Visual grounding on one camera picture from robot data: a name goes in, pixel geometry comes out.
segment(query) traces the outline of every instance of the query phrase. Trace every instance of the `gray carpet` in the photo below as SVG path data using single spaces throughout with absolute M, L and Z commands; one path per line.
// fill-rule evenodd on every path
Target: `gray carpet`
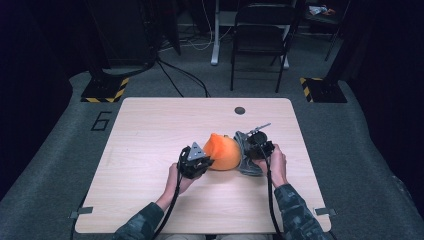
M 172 49 L 165 50 L 160 52 L 160 58 L 199 77 L 212 97 L 292 101 L 326 206 L 338 213 L 331 218 L 332 231 L 338 239 L 422 239 L 423 220 L 407 190 L 393 176 L 370 140 L 361 108 L 346 82 L 339 83 L 348 100 L 346 104 L 306 101 L 299 78 L 325 76 L 340 42 L 329 61 L 324 62 L 328 46 L 329 42 L 323 39 L 297 36 L 289 54 L 290 69 L 283 73 L 278 94 L 274 93 L 275 74 L 261 75 L 260 78 L 265 78 L 261 80 L 238 77 L 234 91 L 229 91 L 231 44 L 228 39 L 221 45 L 218 66 L 210 65 L 212 46 L 205 50 L 184 46 L 181 56 Z M 166 66 L 165 69 L 185 97 L 204 97 L 203 89 L 191 79 Z M 77 209 L 90 187 L 122 103 L 122 99 L 117 103 L 80 102 L 89 80 L 88 73 L 70 80 L 74 93 L 67 110 L 1 201 L 1 240 L 69 239 L 72 220 L 67 217 L 71 210 Z M 126 97 L 179 97 L 179 94 L 155 64 L 130 78 L 123 95 Z M 101 111 L 111 112 L 103 115 L 110 118 L 106 131 L 90 131 Z M 74 239 L 110 237 L 75 233 Z

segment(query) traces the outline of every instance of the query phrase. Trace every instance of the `person's left hand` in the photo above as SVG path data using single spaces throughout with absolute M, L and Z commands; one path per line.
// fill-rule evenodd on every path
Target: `person's left hand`
M 175 188 L 177 186 L 177 176 L 178 176 L 177 163 L 173 163 L 169 167 L 168 180 L 166 181 L 165 190 L 162 196 L 160 196 L 160 198 L 156 201 L 156 204 L 160 208 L 162 208 L 163 211 L 165 211 L 169 207 L 169 205 L 171 204 L 172 198 L 174 197 Z M 199 178 L 200 176 L 194 179 L 182 177 L 179 194 L 184 193 L 190 187 L 190 185 Z

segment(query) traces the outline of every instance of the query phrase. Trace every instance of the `table leg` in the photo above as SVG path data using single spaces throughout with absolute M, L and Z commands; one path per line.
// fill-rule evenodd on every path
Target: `table leg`
M 216 0 L 215 5 L 215 41 L 213 44 L 211 64 L 218 65 L 219 58 L 219 0 Z

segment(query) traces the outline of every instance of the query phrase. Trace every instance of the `chair leg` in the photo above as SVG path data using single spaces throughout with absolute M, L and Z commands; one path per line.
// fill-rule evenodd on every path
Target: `chair leg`
M 330 56 L 331 50 L 334 47 L 334 43 L 336 43 L 337 35 L 339 35 L 339 29 L 337 29 L 336 33 L 333 35 L 331 39 L 331 45 L 330 45 L 330 48 L 328 49 L 327 56 L 325 56 L 325 61 L 327 61 L 328 57 Z
M 230 91 L 233 91 L 233 83 L 234 83 L 234 64 L 235 64 L 235 56 L 234 54 L 231 56 L 231 84 Z
M 278 93 L 280 90 L 280 82 L 281 82 L 281 76 L 283 75 L 283 69 L 284 69 L 284 62 L 286 61 L 286 54 L 284 54 L 283 59 L 281 60 L 280 64 L 280 73 L 278 74 L 278 81 L 277 81 L 277 87 L 275 88 L 275 93 Z
M 275 56 L 274 59 L 272 59 L 270 66 L 274 65 L 275 59 L 277 59 L 277 57 L 279 57 L 279 56 Z

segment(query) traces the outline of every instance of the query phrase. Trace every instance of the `black cable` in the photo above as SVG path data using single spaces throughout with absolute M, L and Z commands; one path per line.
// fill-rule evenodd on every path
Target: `black cable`
M 172 78 L 168 75 L 168 73 L 165 71 L 165 69 L 163 68 L 162 64 L 160 63 L 159 60 L 156 60 L 156 62 L 158 63 L 158 65 L 160 66 L 160 68 L 162 68 L 162 71 L 165 73 L 165 75 L 168 77 L 169 81 L 171 81 L 172 85 L 174 86 L 175 90 L 177 90 L 177 92 L 180 94 L 181 97 L 184 97 L 183 94 L 180 92 L 180 90 L 178 90 L 178 87 L 175 85 L 174 81 L 172 81 Z
M 82 205 L 84 204 L 84 201 L 85 201 L 85 199 L 87 198 L 87 194 L 88 194 L 88 191 L 85 193 L 85 195 L 84 195 L 84 197 L 82 198 L 82 200 L 81 200 L 80 204 L 78 205 L 78 209 L 80 209 L 80 208 L 82 207 Z M 76 223 L 77 223 L 77 219 L 78 219 L 78 218 L 75 218 L 75 219 L 72 221 L 71 234 L 70 234 L 70 237 L 69 237 L 69 239 L 71 239 L 71 240 L 73 240 L 73 239 L 74 239 L 75 225 L 76 225 Z
M 152 237 L 152 240 L 154 240 L 162 231 L 163 227 L 165 227 L 166 222 L 169 219 L 169 216 L 171 216 L 172 209 L 174 209 L 175 203 L 177 202 L 178 195 L 180 194 L 180 183 L 183 177 L 181 176 L 180 170 L 178 169 L 178 175 L 177 175 L 177 186 L 175 187 L 174 196 L 172 197 L 171 205 L 169 205 L 168 211 L 166 212 L 165 217 L 163 218 L 162 224 L 160 227 L 156 230 L 155 234 Z
M 330 233 L 331 237 L 333 237 L 334 240 L 337 240 L 336 236 L 334 235 L 334 233 L 331 230 L 328 231 L 328 233 Z
M 161 65 L 161 63 L 162 64 L 164 64 L 164 65 L 166 65 L 166 66 L 168 66 L 168 67 L 170 67 L 170 68 L 172 68 L 172 69 L 174 69 L 174 70 L 177 70 L 178 72 L 180 72 L 181 74 L 184 74 L 184 75 L 186 75 L 188 78 L 190 78 L 193 82 L 195 82 L 196 84 L 198 84 L 200 87 L 202 87 L 203 89 L 204 89 L 204 91 L 205 91 L 205 97 L 206 98 L 208 98 L 208 97 L 211 97 L 211 95 L 210 95 L 210 93 L 209 93 L 209 91 L 208 91 L 208 89 L 207 89 L 207 87 L 206 87 L 206 85 L 205 85 L 205 83 L 202 81 L 202 80 L 200 80 L 198 77 L 196 77 L 196 76 L 194 76 L 193 74 L 191 74 L 191 73 L 189 73 L 189 72 L 187 72 L 187 71 L 185 71 L 185 70 L 182 70 L 181 68 L 178 68 L 178 67 L 176 67 L 176 66 L 173 66 L 173 65 L 171 65 L 171 64 L 169 64 L 169 63 L 167 63 L 167 62 L 164 62 L 163 60 L 161 60 L 160 58 L 157 58 L 157 60 L 156 60 L 156 62 L 159 64 L 159 66 L 162 68 L 162 71 L 164 71 L 165 72 L 165 74 L 168 76 L 168 78 L 171 80 L 171 78 L 170 78 L 170 76 L 166 73 L 166 71 L 164 70 L 164 68 L 163 68 L 163 66 Z M 171 83 L 174 85 L 174 88 L 180 93 L 180 91 L 178 90 L 178 88 L 176 87 L 176 85 L 174 84 L 174 82 L 171 80 Z
M 267 168 L 266 177 L 268 180 L 268 205 L 269 205 L 269 212 L 271 214 L 272 224 L 274 224 L 275 232 L 277 234 L 277 239 L 283 239 L 283 235 L 281 234 L 280 228 L 278 227 L 278 223 L 274 214 L 274 203 L 273 203 L 273 197 L 272 197 L 271 158 L 266 157 L 266 154 L 262 147 L 259 147 L 259 148 L 261 149 L 262 155 L 264 156 L 264 159 L 266 162 L 266 168 Z

